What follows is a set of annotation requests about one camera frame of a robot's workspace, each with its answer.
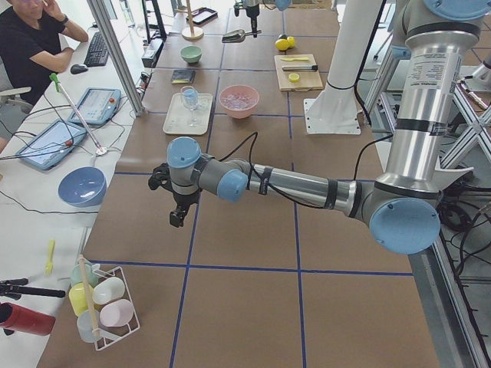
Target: lemon slice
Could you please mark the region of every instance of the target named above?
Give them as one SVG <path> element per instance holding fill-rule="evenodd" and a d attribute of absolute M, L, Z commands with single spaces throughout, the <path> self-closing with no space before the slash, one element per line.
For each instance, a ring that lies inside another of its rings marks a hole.
<path fill-rule="evenodd" d="M 290 73 L 288 75 L 288 80 L 292 83 L 297 83 L 300 81 L 300 75 L 298 73 Z"/>

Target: wooden cutting board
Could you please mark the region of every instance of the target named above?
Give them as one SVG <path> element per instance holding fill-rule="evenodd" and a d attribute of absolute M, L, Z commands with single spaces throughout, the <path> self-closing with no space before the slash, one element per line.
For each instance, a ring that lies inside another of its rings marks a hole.
<path fill-rule="evenodd" d="M 308 58 L 308 61 L 284 61 L 282 58 Z M 293 55 L 276 55 L 275 66 L 278 75 L 279 90 L 322 90 L 321 75 L 318 71 L 283 71 L 282 66 L 296 65 L 316 65 L 314 55 L 312 54 L 293 54 Z M 288 80 L 290 73 L 300 75 L 300 81 L 291 82 Z"/>

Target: tablet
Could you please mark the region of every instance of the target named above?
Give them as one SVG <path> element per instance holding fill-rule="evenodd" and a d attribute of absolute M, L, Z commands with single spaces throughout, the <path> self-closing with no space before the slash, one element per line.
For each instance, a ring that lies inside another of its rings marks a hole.
<path fill-rule="evenodd" d="M 121 91 L 110 88 L 88 88 L 78 101 L 77 108 L 89 125 L 104 125 L 115 113 L 121 101 Z M 72 111 L 68 121 L 81 124 L 77 114 Z"/>
<path fill-rule="evenodd" d="M 57 119 L 17 153 L 25 163 L 48 170 L 69 154 L 87 135 L 82 126 Z"/>

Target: computer mouse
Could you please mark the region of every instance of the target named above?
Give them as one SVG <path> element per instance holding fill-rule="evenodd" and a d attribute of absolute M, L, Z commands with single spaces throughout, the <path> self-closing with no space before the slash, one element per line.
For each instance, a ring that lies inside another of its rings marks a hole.
<path fill-rule="evenodd" d="M 85 64 L 73 64 L 70 68 L 70 73 L 72 74 L 80 74 L 88 71 L 89 67 Z"/>

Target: metal pole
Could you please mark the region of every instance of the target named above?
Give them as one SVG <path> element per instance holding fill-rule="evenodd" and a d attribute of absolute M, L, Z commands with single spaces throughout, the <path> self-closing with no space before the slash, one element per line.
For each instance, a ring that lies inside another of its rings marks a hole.
<path fill-rule="evenodd" d="M 72 101 L 72 99 L 68 95 L 67 91 L 63 88 L 63 86 L 61 85 L 60 81 L 58 80 L 58 76 L 55 73 L 53 73 L 53 74 L 51 74 L 50 79 L 55 82 L 55 84 L 56 84 L 56 90 L 58 92 L 61 92 L 64 95 L 64 98 L 67 99 L 68 103 L 70 104 L 70 106 L 74 110 L 74 112 L 77 114 L 78 119 L 80 119 L 80 122 L 84 126 L 84 128 L 87 131 L 88 135 L 91 137 L 92 141 L 94 142 L 95 146 L 97 147 L 96 155 L 97 156 L 104 155 L 107 152 L 107 148 L 106 147 L 102 147 L 102 145 L 97 140 L 95 134 L 92 133 L 91 128 L 88 126 L 87 122 L 85 121 L 84 117 L 80 113 L 79 109 L 75 106 L 74 101 Z"/>
<path fill-rule="evenodd" d="M 130 69 L 121 50 L 120 44 L 117 41 L 116 34 L 110 23 L 109 13 L 104 5 L 104 0 L 90 0 L 87 2 L 91 8 L 97 26 L 101 30 L 101 34 L 106 41 L 107 49 L 113 59 L 114 67 L 117 75 L 123 85 L 128 100 L 133 108 L 136 116 L 139 116 L 144 111 L 143 104 L 140 100 L 140 95 L 134 86 L 133 78 L 131 77 Z"/>
<path fill-rule="evenodd" d="M 360 134 L 354 85 L 384 0 L 347 0 L 328 81 L 304 100 L 307 134 Z"/>

